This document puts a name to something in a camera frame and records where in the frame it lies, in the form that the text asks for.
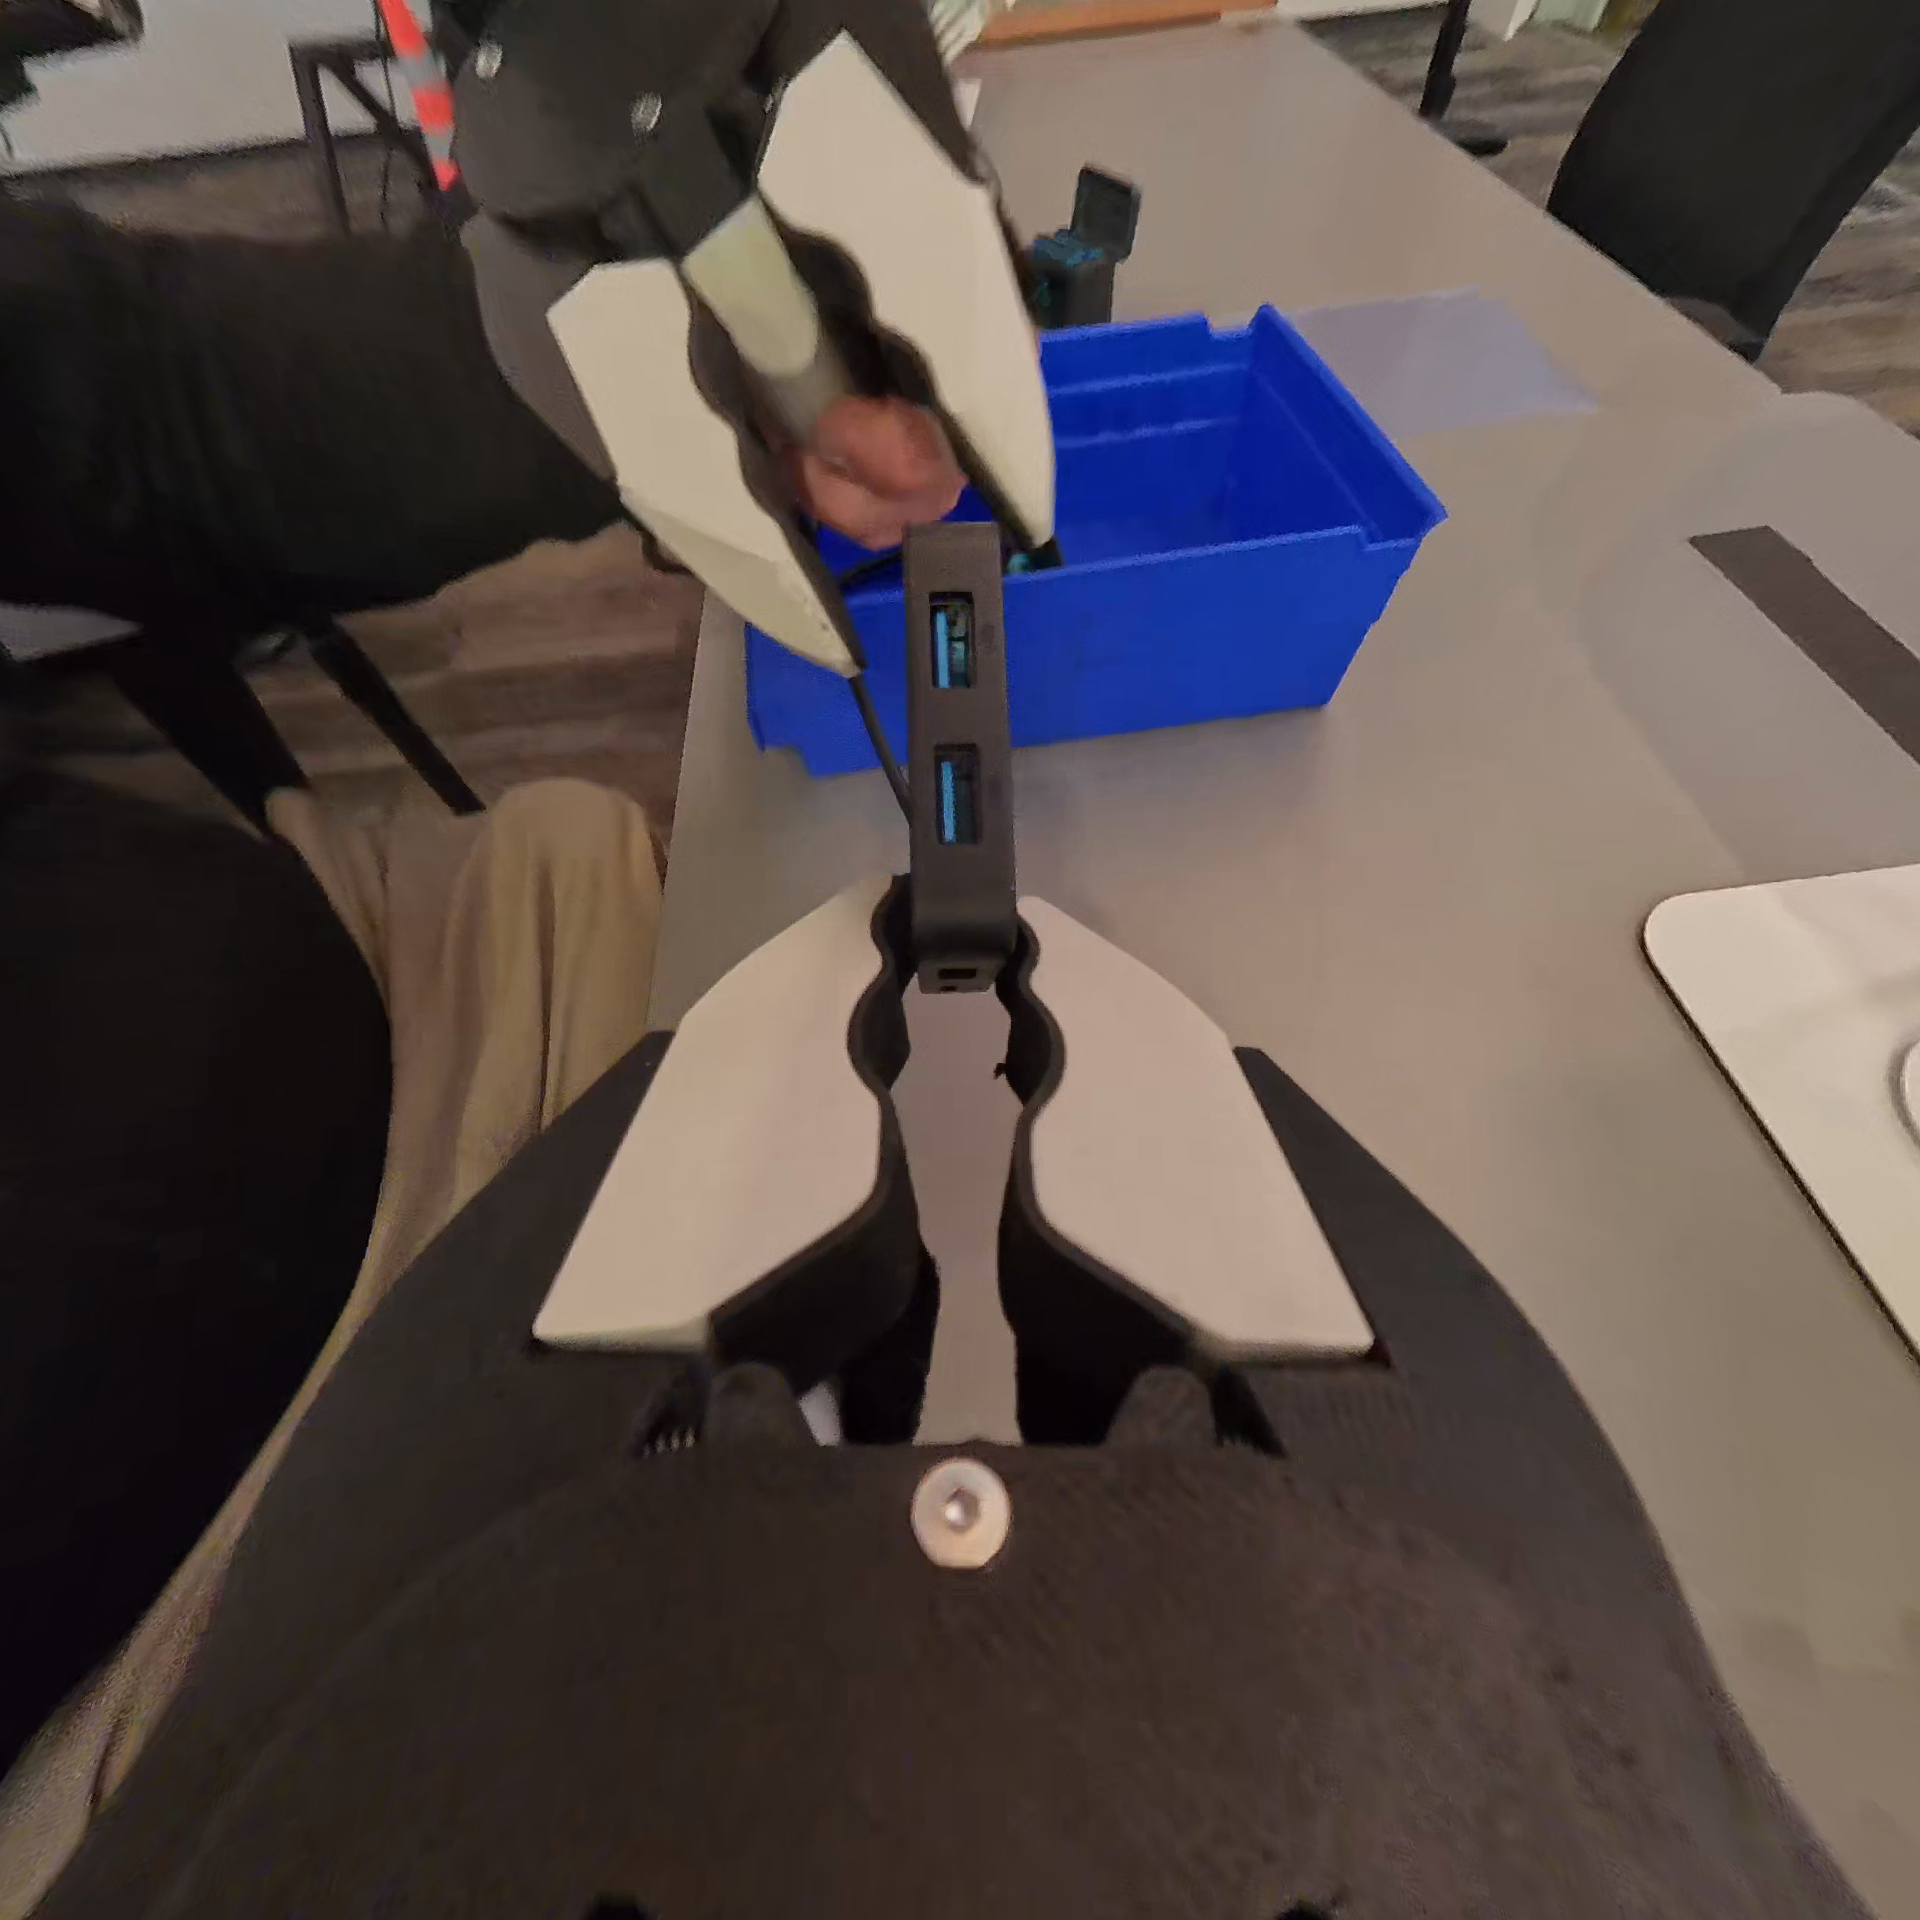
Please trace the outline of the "black stool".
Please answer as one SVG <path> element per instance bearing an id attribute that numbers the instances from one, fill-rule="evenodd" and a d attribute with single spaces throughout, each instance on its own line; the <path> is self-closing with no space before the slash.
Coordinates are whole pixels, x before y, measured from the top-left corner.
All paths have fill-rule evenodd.
<path id="1" fill-rule="evenodd" d="M 486 808 L 337 616 L 194 625 L 5 602 L 2 642 L 7 692 L 24 695 L 79 679 L 112 684 L 257 828 L 266 827 L 274 792 L 308 782 L 247 674 L 254 663 L 289 656 L 308 657 L 450 813 L 470 818 Z"/>

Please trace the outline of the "wood-framed dark panel board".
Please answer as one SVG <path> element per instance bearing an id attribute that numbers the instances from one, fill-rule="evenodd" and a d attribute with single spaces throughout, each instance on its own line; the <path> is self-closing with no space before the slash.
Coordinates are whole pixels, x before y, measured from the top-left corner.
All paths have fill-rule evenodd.
<path id="1" fill-rule="evenodd" d="M 1663 1 L 1574 131 L 1546 212 L 1755 363 L 1917 124 L 1914 1 Z"/>

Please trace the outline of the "clear plastic sheet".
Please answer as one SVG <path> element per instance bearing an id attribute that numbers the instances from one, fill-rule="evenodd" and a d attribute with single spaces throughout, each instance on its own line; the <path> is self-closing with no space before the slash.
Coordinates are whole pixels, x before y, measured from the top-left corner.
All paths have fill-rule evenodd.
<path id="1" fill-rule="evenodd" d="M 1291 323 L 1393 440 L 1599 407 L 1530 326 L 1479 290 L 1309 307 Z"/>

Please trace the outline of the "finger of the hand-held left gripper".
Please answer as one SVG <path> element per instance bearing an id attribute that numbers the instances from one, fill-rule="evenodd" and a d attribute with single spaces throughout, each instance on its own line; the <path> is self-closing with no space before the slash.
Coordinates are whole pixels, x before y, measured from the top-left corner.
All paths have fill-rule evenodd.
<path id="1" fill-rule="evenodd" d="M 1041 553 L 1054 420 L 1018 252 L 929 31 L 906 38 L 837 31 L 781 85 L 758 185 L 857 270 L 867 323 L 919 367 L 973 491 L 1015 550 Z"/>
<path id="2" fill-rule="evenodd" d="M 789 652 L 837 676 L 867 660 L 846 600 L 695 367 L 695 304 L 663 258 L 593 265 L 550 328 L 622 505 L 672 560 Z"/>

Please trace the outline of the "orange striped pole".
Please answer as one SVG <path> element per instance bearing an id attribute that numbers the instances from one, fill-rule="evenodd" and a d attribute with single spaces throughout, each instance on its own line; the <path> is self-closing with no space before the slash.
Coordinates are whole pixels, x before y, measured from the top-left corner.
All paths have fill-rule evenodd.
<path id="1" fill-rule="evenodd" d="M 425 144 L 429 178 L 433 187 L 446 195 L 460 179 L 452 159 L 452 94 L 445 62 L 427 31 L 429 3 L 374 1 L 373 5 L 406 85 Z"/>

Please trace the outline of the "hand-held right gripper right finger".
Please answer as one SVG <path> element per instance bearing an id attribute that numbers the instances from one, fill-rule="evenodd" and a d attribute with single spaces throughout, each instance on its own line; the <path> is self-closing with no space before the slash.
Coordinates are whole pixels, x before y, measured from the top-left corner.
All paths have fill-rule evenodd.
<path id="1" fill-rule="evenodd" d="M 1224 1029 L 1061 907 L 1018 901 L 999 995 L 1020 1104 L 999 1286 L 1025 1354 L 1344 1362 L 1361 1306 Z"/>

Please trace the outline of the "person's khaki trouser legs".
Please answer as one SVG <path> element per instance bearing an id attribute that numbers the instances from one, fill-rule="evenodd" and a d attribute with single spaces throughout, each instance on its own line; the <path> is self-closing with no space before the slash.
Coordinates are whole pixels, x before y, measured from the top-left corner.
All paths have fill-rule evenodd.
<path id="1" fill-rule="evenodd" d="M 284 786 L 268 825 L 318 877 L 387 1007 L 393 1114 L 370 1250 L 350 1303 L 245 1476 L 129 1641 L 5 1777 L 5 1850 L 65 1852 L 131 1772 L 186 1675 L 243 1526 L 311 1410 L 406 1268 L 644 1032 L 661 937 L 644 809 L 589 779 L 537 779 L 463 821 L 357 823 Z"/>

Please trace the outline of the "black tape strip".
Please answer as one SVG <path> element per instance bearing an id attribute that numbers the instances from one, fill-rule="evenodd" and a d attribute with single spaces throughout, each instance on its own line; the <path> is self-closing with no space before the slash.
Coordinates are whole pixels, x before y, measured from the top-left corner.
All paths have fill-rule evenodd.
<path id="1" fill-rule="evenodd" d="M 1772 527 L 1691 545 L 1907 757 L 1918 757 L 1918 656 Z"/>

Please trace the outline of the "small black open case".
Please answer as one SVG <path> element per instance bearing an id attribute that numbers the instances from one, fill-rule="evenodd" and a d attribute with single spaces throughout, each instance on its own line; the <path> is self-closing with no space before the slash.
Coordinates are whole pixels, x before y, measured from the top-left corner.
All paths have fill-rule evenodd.
<path id="1" fill-rule="evenodd" d="M 1071 220 L 1033 238 L 1025 252 L 1028 308 L 1039 330 L 1111 323 L 1117 268 L 1140 228 L 1140 185 L 1083 165 Z"/>

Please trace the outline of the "black usb hub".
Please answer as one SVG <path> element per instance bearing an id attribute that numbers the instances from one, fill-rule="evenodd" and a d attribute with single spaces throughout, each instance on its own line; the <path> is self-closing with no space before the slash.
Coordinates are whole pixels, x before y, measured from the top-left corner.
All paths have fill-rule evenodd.
<path id="1" fill-rule="evenodd" d="M 926 993 L 987 992 L 1018 944 L 1015 774 L 1000 530 L 906 541 L 910 939 Z"/>

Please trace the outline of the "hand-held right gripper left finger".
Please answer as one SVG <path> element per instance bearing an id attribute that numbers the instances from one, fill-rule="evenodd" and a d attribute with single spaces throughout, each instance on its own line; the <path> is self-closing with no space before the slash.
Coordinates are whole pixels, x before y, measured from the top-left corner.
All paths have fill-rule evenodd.
<path id="1" fill-rule="evenodd" d="M 866 877 L 666 1036 L 533 1334 L 552 1348 L 861 1357 L 922 1261 L 892 1087 L 906 883 Z"/>

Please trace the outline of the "person's left hand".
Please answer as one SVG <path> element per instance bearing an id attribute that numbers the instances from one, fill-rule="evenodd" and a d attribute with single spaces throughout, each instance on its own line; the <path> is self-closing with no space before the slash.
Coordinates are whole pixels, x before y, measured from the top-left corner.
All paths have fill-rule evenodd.
<path id="1" fill-rule="evenodd" d="M 836 400 L 784 465 L 805 512 L 874 553 L 944 520 L 967 487 L 938 417 L 895 398 Z"/>

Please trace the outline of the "person's black top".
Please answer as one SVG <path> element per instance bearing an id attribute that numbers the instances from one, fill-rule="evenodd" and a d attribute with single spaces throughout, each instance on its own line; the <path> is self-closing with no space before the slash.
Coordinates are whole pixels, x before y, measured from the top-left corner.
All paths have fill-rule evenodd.
<path id="1" fill-rule="evenodd" d="M 5 760 L 7 1768 L 320 1357 L 389 1109 L 384 997 L 296 851 Z"/>

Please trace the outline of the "blue plastic bin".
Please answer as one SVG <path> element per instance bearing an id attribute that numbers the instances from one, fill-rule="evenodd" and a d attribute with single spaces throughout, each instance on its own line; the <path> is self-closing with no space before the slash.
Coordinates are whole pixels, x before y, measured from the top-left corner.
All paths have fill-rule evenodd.
<path id="1" fill-rule="evenodd" d="M 1041 341 L 1061 563 L 1005 585 L 1018 749 L 1320 708 L 1447 508 L 1265 304 Z"/>

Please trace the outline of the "person's left forearm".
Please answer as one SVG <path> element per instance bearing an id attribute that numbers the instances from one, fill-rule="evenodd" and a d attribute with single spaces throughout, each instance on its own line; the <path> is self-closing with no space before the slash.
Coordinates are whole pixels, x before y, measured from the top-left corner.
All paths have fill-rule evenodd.
<path id="1" fill-rule="evenodd" d="M 141 233 L 5 198 L 2 591 L 131 624 L 409 605 L 622 516 L 437 223 Z"/>

